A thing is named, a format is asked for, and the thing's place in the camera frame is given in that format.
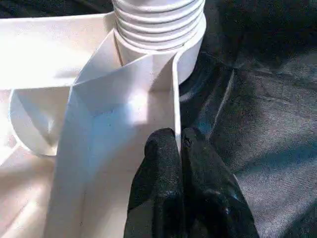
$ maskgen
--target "dark cloth background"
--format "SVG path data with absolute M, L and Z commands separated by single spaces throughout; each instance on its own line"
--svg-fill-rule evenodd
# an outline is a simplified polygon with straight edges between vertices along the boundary
M 91 14 L 109 0 L 1 0 L 0 17 Z M 181 85 L 197 127 L 236 175 L 260 237 L 317 237 L 317 1 L 207 0 Z

